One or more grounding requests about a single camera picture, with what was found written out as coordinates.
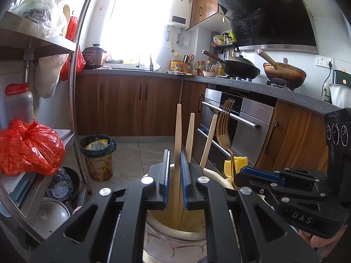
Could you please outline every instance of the black wok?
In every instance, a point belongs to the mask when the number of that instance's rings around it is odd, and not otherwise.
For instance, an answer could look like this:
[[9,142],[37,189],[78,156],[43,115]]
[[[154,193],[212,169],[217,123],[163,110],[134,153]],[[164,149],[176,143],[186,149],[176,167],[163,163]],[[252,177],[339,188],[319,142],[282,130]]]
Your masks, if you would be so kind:
[[247,60],[242,56],[233,56],[223,60],[206,50],[202,50],[202,53],[220,62],[224,73],[230,77],[254,79],[260,74],[260,70],[250,60]]

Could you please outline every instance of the water heater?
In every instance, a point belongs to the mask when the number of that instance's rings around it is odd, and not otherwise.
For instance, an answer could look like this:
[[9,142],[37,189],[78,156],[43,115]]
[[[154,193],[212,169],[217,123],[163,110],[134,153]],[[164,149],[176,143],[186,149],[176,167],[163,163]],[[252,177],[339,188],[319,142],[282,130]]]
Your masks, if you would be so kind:
[[191,7],[193,0],[170,0],[170,12],[167,25],[187,30],[190,26]]

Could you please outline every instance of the metal screw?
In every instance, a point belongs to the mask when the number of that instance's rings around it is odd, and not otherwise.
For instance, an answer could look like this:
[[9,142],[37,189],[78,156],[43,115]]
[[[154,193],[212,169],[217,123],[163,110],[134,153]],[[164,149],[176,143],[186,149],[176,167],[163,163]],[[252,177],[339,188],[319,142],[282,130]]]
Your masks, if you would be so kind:
[[108,196],[109,194],[111,194],[112,190],[110,188],[102,188],[100,190],[100,195],[101,196]]
[[249,187],[242,187],[240,188],[240,192],[244,195],[249,195],[251,194],[252,190]]
[[145,176],[141,179],[143,184],[151,184],[153,182],[153,178],[150,176]]
[[208,182],[210,181],[210,179],[209,179],[208,177],[206,177],[206,176],[200,176],[200,177],[198,178],[198,181],[199,181],[200,183],[202,183],[202,184],[206,184],[206,183],[208,183]]

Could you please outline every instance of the electrical cord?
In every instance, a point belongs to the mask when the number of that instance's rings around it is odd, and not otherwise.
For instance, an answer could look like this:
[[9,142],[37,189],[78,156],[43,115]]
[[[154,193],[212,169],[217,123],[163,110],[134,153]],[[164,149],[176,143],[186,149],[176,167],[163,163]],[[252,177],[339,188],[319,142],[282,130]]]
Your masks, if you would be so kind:
[[324,84],[325,84],[325,82],[327,82],[327,80],[328,80],[328,78],[329,78],[329,76],[330,76],[330,74],[331,74],[331,67],[333,66],[333,64],[329,61],[328,66],[329,66],[329,75],[328,75],[328,77],[325,79],[325,81],[324,81],[324,83],[323,83],[323,85],[322,85],[322,96],[323,96]]

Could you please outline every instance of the bright window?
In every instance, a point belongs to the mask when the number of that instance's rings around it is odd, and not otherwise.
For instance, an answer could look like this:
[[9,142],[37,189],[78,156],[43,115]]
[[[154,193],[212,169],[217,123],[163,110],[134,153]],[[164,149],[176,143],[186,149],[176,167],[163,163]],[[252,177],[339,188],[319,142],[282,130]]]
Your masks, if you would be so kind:
[[103,30],[102,44],[112,58],[124,63],[156,60],[165,30],[169,0],[116,0]]

